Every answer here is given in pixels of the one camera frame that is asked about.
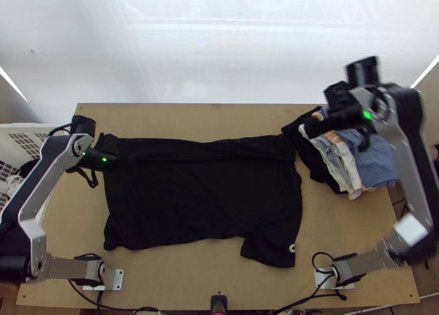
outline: green led light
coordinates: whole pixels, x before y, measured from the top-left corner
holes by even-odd
[[[365,117],[365,118],[367,118],[368,120],[372,120],[372,115],[368,112],[368,111],[363,111],[363,116]]]

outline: black t-shirt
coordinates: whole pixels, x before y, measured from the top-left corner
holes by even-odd
[[[284,135],[199,143],[101,136],[106,250],[244,237],[241,255],[293,267],[302,216],[295,151]]]

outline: light strip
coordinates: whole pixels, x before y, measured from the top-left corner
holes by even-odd
[[[427,67],[426,70],[424,70],[424,72],[418,77],[418,79],[412,84],[412,86],[410,86],[410,88],[414,88],[416,87],[416,85],[418,85],[418,83],[420,81],[422,81],[422,79],[430,72],[430,70],[433,69],[434,66],[436,66],[436,64],[439,62],[439,54],[437,55],[437,57],[431,62],[431,64]]]
[[[21,95],[21,97],[23,99],[25,99],[27,102],[29,102],[26,99],[26,97],[22,94],[22,92],[18,89],[18,87],[15,85],[15,83],[10,79],[8,74],[6,74],[6,72],[1,67],[0,67],[0,75],[2,75],[4,77],[4,79],[18,92],[19,95]]]

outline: folded shirt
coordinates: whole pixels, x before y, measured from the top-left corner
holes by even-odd
[[[322,114],[327,117],[328,108],[323,108]],[[358,145],[364,137],[357,130],[342,130],[337,131],[337,134],[345,141],[353,154],[358,173],[366,188],[395,185],[398,175],[393,161],[393,148],[384,137],[371,134],[369,147],[360,152]]]
[[[285,125],[282,128],[282,133],[291,141],[303,164],[309,168],[309,177],[314,181],[326,183],[335,194],[343,194],[346,193],[346,191],[340,190],[339,184],[329,173],[319,151],[299,132],[299,126],[303,124],[303,121],[320,109],[322,109],[322,107],[317,106],[309,112],[304,113],[292,123]]]

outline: shirt sleeve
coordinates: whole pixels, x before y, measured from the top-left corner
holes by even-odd
[[[247,233],[241,247],[241,255],[273,267],[294,267],[296,263],[295,241],[300,219],[298,223],[290,222],[290,225],[288,227],[286,225],[282,225],[283,227],[264,225]]]

